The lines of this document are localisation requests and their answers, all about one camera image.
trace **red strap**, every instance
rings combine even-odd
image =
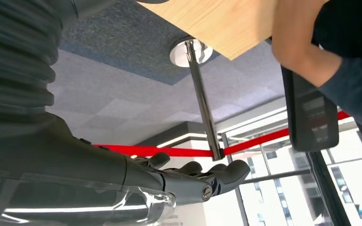
[[[350,116],[345,112],[338,113],[338,120],[349,118]],[[286,137],[289,135],[288,128],[281,129],[279,131],[257,137],[246,142],[227,147],[224,149],[225,155],[234,154],[236,152],[243,151],[245,149],[251,148],[253,146],[263,144],[281,137]],[[165,152],[169,156],[173,157],[213,157],[213,153],[207,150],[196,150],[196,149],[185,149],[185,148],[157,148],[150,146],[123,146],[123,145],[95,145],[107,147],[114,152],[118,152],[125,155],[137,155],[137,156],[153,156],[160,152]]]

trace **chrome pole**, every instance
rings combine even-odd
[[[195,55],[194,41],[186,41],[185,46],[187,47],[189,69],[191,71],[193,83],[195,86],[200,114],[202,115],[203,124],[205,125],[206,129],[207,141],[209,142],[210,150],[213,152],[213,160],[220,160],[224,158],[224,154],[222,149],[220,148],[219,141],[217,139],[217,132],[214,126],[212,113],[210,111],[209,103],[207,100],[202,74],[200,73],[199,63]]]

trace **light fixture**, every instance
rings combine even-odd
[[[238,135],[238,134],[241,134],[241,133],[252,131],[254,129],[258,129],[258,128],[261,128],[263,126],[270,125],[272,123],[276,123],[276,122],[279,122],[279,121],[287,119],[287,118],[288,118],[288,113],[287,112],[272,114],[272,116],[266,117],[265,120],[258,120],[258,121],[252,122],[250,124],[247,124],[245,126],[234,129],[234,130],[232,130],[230,132],[227,132],[227,136],[231,137],[231,136],[235,136],[235,135]]]
[[[256,122],[256,121],[265,119],[265,118],[267,118],[267,117],[270,117],[270,116],[272,116],[272,115],[278,114],[278,113],[280,113],[280,112],[286,111],[286,109],[287,109],[286,107],[282,107],[282,108],[276,109],[276,110],[274,110],[274,111],[270,111],[270,112],[268,112],[268,113],[259,115],[259,116],[257,116],[257,117],[252,118],[252,119],[249,119],[249,120],[240,122],[240,123],[238,123],[238,124],[236,124],[236,125],[233,125],[233,126],[231,126],[231,127],[222,129],[222,130],[218,131],[218,133],[224,133],[224,132],[231,131],[231,130],[236,129],[236,128],[239,128],[239,127],[241,127],[241,126],[245,126],[245,125],[248,125],[248,124],[250,124],[250,123],[253,123],[253,122]]]
[[[179,136],[177,138],[174,138],[172,140],[169,140],[167,142],[164,142],[160,145],[158,145],[157,147],[158,148],[161,148],[161,147],[166,147],[168,145],[171,145],[171,144],[174,144],[175,142],[177,141],[180,141],[180,140],[183,140],[183,139],[186,139],[186,138],[189,138],[189,137],[199,137],[199,138],[206,138],[207,135],[206,134],[200,134],[200,133],[187,133],[187,134],[184,134],[182,136]]]

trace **wooden board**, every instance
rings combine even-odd
[[[276,0],[169,0],[141,5],[233,60],[271,36]]]

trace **gray fabric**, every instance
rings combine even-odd
[[[189,74],[174,66],[171,46],[189,36],[132,0],[118,1],[66,30],[60,48],[173,85]],[[210,58],[219,56],[214,52]]]
[[[338,72],[319,90],[362,123],[362,59],[345,58]]]

